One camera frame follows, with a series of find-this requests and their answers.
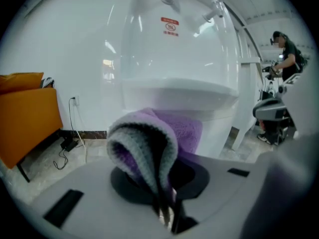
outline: black sofa leg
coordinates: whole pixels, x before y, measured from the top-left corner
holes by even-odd
[[[25,180],[27,182],[30,182],[29,178],[27,177],[27,175],[25,174],[24,170],[21,167],[21,161],[16,165],[20,171],[20,173],[23,175],[23,177],[25,178]]]

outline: orange cushion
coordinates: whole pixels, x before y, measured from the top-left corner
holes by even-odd
[[[14,73],[0,75],[0,94],[38,89],[43,73]]]

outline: sofa armrest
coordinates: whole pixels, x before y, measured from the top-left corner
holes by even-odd
[[[0,95],[0,107],[0,158],[8,168],[63,127],[53,88]]]

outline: white wall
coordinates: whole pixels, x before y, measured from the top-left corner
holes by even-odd
[[[104,34],[114,0],[46,0],[13,22],[0,46],[0,74],[44,72],[55,80],[63,129],[106,130],[101,109]]]

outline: marble floor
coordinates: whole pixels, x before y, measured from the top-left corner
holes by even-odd
[[[219,158],[242,162],[255,162],[260,153],[273,149],[272,146],[256,138],[259,130],[258,127],[255,127],[254,130],[248,131],[237,151],[231,149],[234,139],[228,137]],[[78,147],[70,152],[65,152],[69,161],[62,170],[58,170],[54,166],[53,161],[57,162],[58,167],[64,164],[64,158],[58,156],[61,151],[60,144],[62,141],[63,139],[60,138],[48,148],[35,149],[26,156],[22,167],[28,175],[30,183],[26,182],[16,166],[13,169],[7,169],[2,161],[0,161],[0,176],[4,180],[11,195],[30,204],[32,200],[46,188],[77,167],[85,164],[84,148]],[[106,140],[85,140],[85,146],[87,148],[87,163],[107,157]]]

